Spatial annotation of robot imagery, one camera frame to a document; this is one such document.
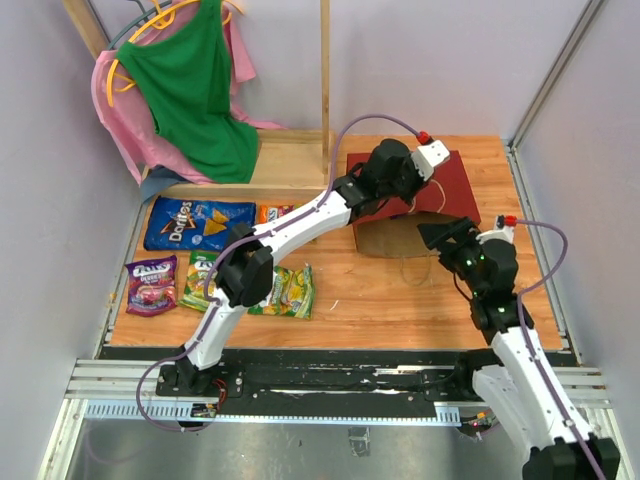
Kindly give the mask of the red brown paper bag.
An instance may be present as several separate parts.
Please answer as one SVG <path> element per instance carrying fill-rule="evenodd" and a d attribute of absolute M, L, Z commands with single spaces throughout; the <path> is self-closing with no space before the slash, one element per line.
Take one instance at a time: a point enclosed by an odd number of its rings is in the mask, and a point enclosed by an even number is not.
<path fill-rule="evenodd" d="M 481 222 L 462 157 L 453 150 L 411 204 L 394 198 L 379 212 L 354 222 L 356 251 L 371 258 L 397 260 L 405 267 L 410 259 L 435 254 L 425 246 L 420 224 L 444 224 L 463 217 Z"/>

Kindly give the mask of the orange Tops candy bag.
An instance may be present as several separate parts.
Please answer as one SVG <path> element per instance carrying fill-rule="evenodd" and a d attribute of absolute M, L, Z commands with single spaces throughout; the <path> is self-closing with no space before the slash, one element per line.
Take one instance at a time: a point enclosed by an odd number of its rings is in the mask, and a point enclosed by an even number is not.
<path fill-rule="evenodd" d="M 300 207 L 300 204 L 258 204 L 255 224 L 265 224 L 277 220 Z"/>

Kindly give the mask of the yellow green candy bag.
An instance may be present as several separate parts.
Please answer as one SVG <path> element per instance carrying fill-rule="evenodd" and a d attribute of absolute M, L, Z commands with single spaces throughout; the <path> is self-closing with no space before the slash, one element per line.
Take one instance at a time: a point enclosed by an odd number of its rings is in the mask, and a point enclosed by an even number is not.
<path fill-rule="evenodd" d="M 215 252 L 192 251 L 187 268 L 186 283 L 179 304 L 199 312 L 205 312 L 209 302 L 204 296 L 204 283 L 218 254 Z"/>
<path fill-rule="evenodd" d="M 315 293 L 310 265 L 299 270 L 275 266 L 271 292 L 263 301 L 251 307 L 248 313 L 307 320 L 312 315 Z"/>

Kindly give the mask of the blue Doritos chip bag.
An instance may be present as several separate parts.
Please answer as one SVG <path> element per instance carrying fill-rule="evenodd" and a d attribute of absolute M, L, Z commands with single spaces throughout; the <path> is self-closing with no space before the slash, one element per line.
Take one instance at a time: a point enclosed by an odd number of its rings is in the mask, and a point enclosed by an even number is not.
<path fill-rule="evenodd" d="M 239 223 L 253 226 L 257 205 L 253 202 L 221 202 L 156 198 L 143 240 L 148 251 L 221 251 L 231 230 Z"/>

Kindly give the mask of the purple Tops candy bag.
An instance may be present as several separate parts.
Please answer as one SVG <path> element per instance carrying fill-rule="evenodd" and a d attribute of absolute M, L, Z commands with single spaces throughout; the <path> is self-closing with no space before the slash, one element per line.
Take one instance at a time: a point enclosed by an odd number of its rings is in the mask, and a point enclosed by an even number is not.
<path fill-rule="evenodd" d="M 176 308 L 177 263 L 177 257 L 171 255 L 126 264 L 126 312 L 141 317 L 152 317 Z"/>

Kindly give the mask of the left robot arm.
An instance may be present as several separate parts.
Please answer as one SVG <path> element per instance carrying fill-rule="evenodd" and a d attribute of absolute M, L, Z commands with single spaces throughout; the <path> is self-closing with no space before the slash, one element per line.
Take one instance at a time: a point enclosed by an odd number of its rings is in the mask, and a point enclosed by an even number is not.
<path fill-rule="evenodd" d="M 265 300 L 273 287 L 274 268 L 293 251 L 317 237 L 375 214 L 399 198 L 412 203 L 449 152 L 432 140 L 410 150 L 385 139 L 367 161 L 335 179 L 319 197 L 268 223 L 233 228 L 219 254 L 204 294 L 209 306 L 192 338 L 172 358 L 178 386 L 200 396 L 214 383 L 214 368 L 240 318 Z"/>

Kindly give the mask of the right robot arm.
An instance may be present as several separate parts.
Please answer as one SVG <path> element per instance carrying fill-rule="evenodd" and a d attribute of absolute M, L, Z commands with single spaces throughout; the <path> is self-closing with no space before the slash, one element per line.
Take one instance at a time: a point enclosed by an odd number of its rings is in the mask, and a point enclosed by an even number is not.
<path fill-rule="evenodd" d="M 451 377 L 466 400 L 480 398 L 522 459 L 525 479 L 614 479 L 621 454 L 578 412 L 554 372 L 515 290 L 521 219 L 499 216 L 482 232 L 468 217 L 421 224 L 425 246 L 469 289 L 471 319 L 487 346 L 460 355 Z"/>

